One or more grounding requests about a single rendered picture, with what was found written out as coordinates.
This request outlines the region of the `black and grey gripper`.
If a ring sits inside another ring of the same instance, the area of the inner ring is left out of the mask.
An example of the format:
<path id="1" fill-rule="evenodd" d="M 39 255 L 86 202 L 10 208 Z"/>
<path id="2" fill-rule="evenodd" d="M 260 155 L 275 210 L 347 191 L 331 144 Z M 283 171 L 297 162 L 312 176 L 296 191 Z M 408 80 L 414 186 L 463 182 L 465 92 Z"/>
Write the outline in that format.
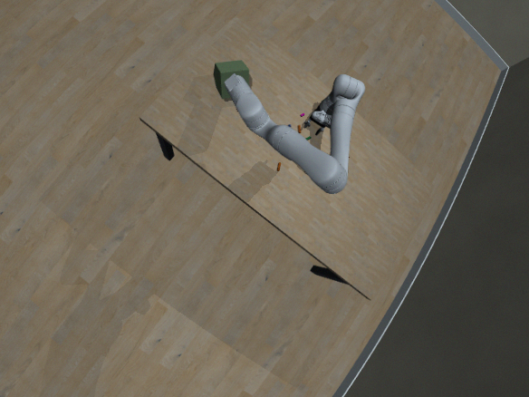
<path id="1" fill-rule="evenodd" d="M 326 98 L 321 101 L 319 106 L 311 114 L 309 120 L 305 124 L 306 126 L 304 125 L 304 128 L 306 128 L 311 121 L 320 125 L 321 128 L 315 133 L 316 136 L 324 130 L 325 126 L 330 128 L 332 117 L 332 110 L 330 110 L 326 105 Z"/>

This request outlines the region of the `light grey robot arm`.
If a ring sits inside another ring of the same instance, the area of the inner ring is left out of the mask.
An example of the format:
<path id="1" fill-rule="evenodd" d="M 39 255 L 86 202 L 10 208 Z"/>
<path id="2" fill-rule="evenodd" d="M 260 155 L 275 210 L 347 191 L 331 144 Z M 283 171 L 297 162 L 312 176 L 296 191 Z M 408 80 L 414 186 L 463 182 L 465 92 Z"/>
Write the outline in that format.
<path id="1" fill-rule="evenodd" d="M 330 110 L 333 109 L 330 155 L 315 148 L 291 127 L 275 124 L 256 95 L 251 94 L 253 91 L 242 76 L 233 74 L 224 83 L 250 131 L 264 138 L 285 158 L 298 164 L 323 191 L 336 194 L 344 189 L 348 180 L 352 124 L 365 92 L 363 82 L 346 74 L 340 74 L 334 80 L 332 91 L 326 98 L 326 105 Z"/>

